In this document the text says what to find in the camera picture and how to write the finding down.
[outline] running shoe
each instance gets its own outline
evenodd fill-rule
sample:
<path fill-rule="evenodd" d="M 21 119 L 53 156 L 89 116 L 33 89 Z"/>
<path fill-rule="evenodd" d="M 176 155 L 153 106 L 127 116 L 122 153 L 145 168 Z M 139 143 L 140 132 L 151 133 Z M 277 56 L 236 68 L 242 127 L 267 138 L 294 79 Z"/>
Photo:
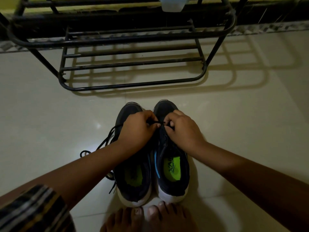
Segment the running shoe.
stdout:
<path fill-rule="evenodd" d="M 154 114 L 159 122 L 166 115 L 178 110 L 176 105 L 168 100 L 159 101 L 154 107 Z M 156 130 L 154 146 L 155 187 L 160 199 L 167 203 L 183 200 L 188 192 L 190 167 L 187 153 L 181 150 L 168 136 L 164 125 Z"/>
<path fill-rule="evenodd" d="M 106 146 L 109 141 L 112 143 L 118 140 L 122 125 L 128 116 L 141 111 L 143 109 L 137 103 L 127 103 L 118 114 L 115 127 L 111 129 L 108 137 L 97 149 L 101 148 L 103 144 Z M 117 165 L 113 172 L 106 176 L 110 180 L 115 180 L 113 188 L 117 186 L 119 199 L 127 207 L 139 207 L 145 204 L 151 194 L 151 152 L 150 145 L 145 145 L 136 154 Z"/>

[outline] white plastic container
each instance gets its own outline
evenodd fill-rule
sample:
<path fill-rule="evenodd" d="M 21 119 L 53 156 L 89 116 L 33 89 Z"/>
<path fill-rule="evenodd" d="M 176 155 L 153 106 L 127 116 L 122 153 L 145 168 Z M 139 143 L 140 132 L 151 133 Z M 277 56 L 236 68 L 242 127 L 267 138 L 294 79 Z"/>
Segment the white plastic container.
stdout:
<path fill-rule="evenodd" d="M 164 12 L 180 12 L 189 0 L 159 0 Z"/>

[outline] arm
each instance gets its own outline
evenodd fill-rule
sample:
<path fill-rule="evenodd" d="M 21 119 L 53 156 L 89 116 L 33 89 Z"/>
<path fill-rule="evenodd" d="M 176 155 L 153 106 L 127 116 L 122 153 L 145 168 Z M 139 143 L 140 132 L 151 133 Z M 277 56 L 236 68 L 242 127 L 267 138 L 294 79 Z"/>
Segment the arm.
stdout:
<path fill-rule="evenodd" d="M 167 115 L 171 138 L 193 158 L 212 168 L 291 231 L 309 229 L 309 185 L 205 141 L 197 124 L 175 110 Z"/>
<path fill-rule="evenodd" d="M 60 194 L 68 208 L 72 209 L 107 173 L 145 146 L 159 126 L 156 123 L 147 126 L 146 120 L 149 118 L 157 121 L 152 111 L 130 115 L 117 141 L 3 195 L 0 197 L 0 205 L 14 200 L 22 191 L 44 184 Z"/>

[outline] shoelace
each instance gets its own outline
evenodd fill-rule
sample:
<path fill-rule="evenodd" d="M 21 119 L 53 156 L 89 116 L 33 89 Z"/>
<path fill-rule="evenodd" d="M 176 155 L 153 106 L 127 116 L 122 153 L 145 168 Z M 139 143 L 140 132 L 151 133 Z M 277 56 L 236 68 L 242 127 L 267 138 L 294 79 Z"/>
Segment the shoelace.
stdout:
<path fill-rule="evenodd" d="M 148 123 L 149 125 L 152 125 L 152 124 L 155 124 L 155 123 L 164 125 L 164 122 L 153 121 L 153 120 L 149 120 L 149 121 L 147 121 L 147 123 Z M 106 146 L 108 145 L 108 143 L 109 143 L 109 141 L 110 141 L 110 138 L 112 137 L 112 135 L 113 135 L 115 129 L 116 129 L 116 128 L 119 128 L 120 126 L 123 126 L 123 124 L 115 125 L 115 126 L 110 130 L 110 132 L 108 133 L 108 136 L 106 137 L 106 139 L 103 140 L 103 142 L 98 146 L 98 148 L 97 148 L 96 150 L 100 149 L 104 144 L 105 144 L 104 146 L 106 147 Z M 90 152 L 90 151 L 87 151 L 87 150 L 80 152 L 80 154 L 79 154 L 80 158 L 83 157 L 83 153 L 85 153 L 84 156 L 86 156 L 87 154 L 90 154 L 91 152 Z M 112 172 L 112 171 L 109 172 L 105 177 L 106 177 L 107 179 L 111 180 L 111 181 L 114 181 L 114 180 L 115 180 L 115 178 L 114 178 L 114 172 Z M 115 186 L 116 186 L 116 181 L 115 181 L 113 187 L 111 188 L 109 194 L 110 194 L 111 191 L 115 188 Z"/>

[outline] green insole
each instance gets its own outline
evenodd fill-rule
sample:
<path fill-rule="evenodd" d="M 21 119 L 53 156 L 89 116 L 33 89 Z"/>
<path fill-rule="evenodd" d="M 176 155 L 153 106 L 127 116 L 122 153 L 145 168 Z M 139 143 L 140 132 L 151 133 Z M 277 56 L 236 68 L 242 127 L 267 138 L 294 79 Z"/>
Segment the green insole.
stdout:
<path fill-rule="evenodd" d="M 139 187 L 143 181 L 141 166 L 135 165 L 133 167 L 125 168 L 125 181 L 133 187 Z"/>
<path fill-rule="evenodd" d="M 165 177 L 171 181 L 175 182 L 180 180 L 181 171 L 180 171 L 180 157 L 170 157 L 164 159 L 163 165 Z"/>

